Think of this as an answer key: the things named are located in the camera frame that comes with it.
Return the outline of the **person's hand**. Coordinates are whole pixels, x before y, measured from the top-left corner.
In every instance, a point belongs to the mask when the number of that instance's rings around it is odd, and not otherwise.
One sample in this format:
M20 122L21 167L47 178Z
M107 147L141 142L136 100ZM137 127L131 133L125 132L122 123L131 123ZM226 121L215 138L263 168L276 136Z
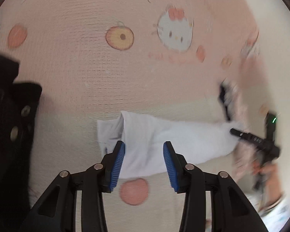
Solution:
M266 191L266 204L271 206L283 197L283 191L279 179L279 170L276 163L266 163L263 166L255 160L252 163L253 174L264 174L266 176L265 191Z

